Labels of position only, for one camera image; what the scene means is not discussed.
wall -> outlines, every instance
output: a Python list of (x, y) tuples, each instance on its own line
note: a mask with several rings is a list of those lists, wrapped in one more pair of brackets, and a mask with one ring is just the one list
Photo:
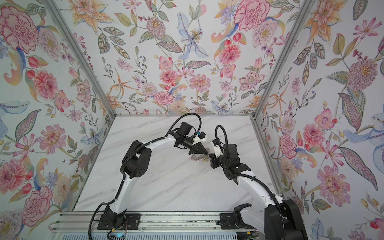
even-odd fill
[(56, 4), (117, 114), (232, 114), (255, 110), (300, 0)]
[(384, 239), (380, 0), (317, 0), (258, 125), (314, 240)]
[(0, 1), (2, 240), (46, 238), (111, 125), (73, 56), (40, 1)]

